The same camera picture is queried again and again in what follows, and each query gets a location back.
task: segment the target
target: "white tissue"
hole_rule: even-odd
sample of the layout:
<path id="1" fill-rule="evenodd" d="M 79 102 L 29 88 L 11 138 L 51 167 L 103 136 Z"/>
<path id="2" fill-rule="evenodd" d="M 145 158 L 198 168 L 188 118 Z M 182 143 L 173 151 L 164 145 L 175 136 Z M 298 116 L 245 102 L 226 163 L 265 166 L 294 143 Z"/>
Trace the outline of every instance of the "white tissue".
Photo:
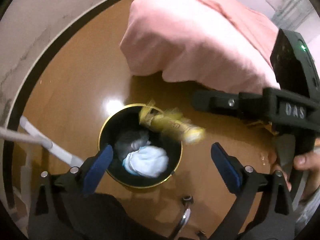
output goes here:
<path id="1" fill-rule="evenodd" d="M 129 153 L 122 165 L 131 174 L 157 178 L 167 169 L 168 162 L 169 158 L 164 149 L 145 146 Z"/>

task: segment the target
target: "black cup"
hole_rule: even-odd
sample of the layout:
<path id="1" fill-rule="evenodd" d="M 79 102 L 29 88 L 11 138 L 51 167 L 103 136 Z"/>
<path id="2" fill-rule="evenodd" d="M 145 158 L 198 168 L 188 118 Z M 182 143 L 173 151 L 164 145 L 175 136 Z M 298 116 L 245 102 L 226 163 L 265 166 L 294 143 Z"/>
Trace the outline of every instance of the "black cup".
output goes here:
<path id="1" fill-rule="evenodd" d="M 133 104 L 125 106 L 124 109 L 110 116 L 104 123 L 99 136 L 99 150 L 105 145 L 110 144 L 114 149 L 113 160 L 107 169 L 107 172 L 116 181 L 129 187 L 148 188 L 154 187 L 166 181 L 177 169 L 182 156 L 181 141 L 176 141 L 161 133 L 153 132 L 139 125 L 139 112 L 144 104 Z M 148 130 L 149 141 L 151 145 L 163 148 L 169 158 L 167 169 L 158 178 L 146 178 L 139 175 L 132 175 L 126 171 L 119 160 L 115 151 L 115 143 L 119 135 L 124 131 L 141 131 Z"/>

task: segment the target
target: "white cable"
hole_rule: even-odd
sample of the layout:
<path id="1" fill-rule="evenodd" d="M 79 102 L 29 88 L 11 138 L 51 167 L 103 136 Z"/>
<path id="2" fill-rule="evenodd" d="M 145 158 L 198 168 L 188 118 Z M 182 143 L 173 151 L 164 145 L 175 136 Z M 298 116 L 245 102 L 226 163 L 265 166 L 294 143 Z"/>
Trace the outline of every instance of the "white cable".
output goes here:
<path id="1" fill-rule="evenodd" d="M 50 140 L 46 140 L 43 137 L 34 137 L 29 134 L 15 132 L 12 130 L 5 129 L 0 127 L 0 138 L 3 138 L 7 141 L 19 141 L 33 144 L 46 145 L 47 147 L 52 147 L 52 142 Z"/>
<path id="2" fill-rule="evenodd" d="M 63 162 L 67 163 L 70 167 L 80 167 L 83 164 L 83 160 L 68 151 L 62 149 L 49 138 L 47 138 L 43 133 L 41 133 L 37 128 L 35 128 L 26 117 L 21 116 L 20 118 L 20 126 L 26 130 L 30 135 L 33 137 L 41 137 L 45 139 L 45 142 L 50 141 L 50 144 L 44 143 L 42 146 L 46 148 L 51 154 L 56 156 L 58 159 L 62 160 Z"/>

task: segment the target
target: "pink cloth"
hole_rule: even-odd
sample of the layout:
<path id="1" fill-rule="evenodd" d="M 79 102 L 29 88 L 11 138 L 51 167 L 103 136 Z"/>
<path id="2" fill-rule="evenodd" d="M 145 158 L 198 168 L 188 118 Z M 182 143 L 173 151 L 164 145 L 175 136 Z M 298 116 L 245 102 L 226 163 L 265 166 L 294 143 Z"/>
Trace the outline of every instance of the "pink cloth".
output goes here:
<path id="1" fill-rule="evenodd" d="M 236 0 L 198 0 L 223 15 L 257 49 L 271 66 L 270 55 L 278 28 L 262 13 Z"/>
<path id="2" fill-rule="evenodd" d="M 163 71 L 167 82 L 262 93 L 279 88 L 265 60 L 276 32 L 267 17 L 235 0 L 135 0 L 120 48 L 133 75 Z"/>

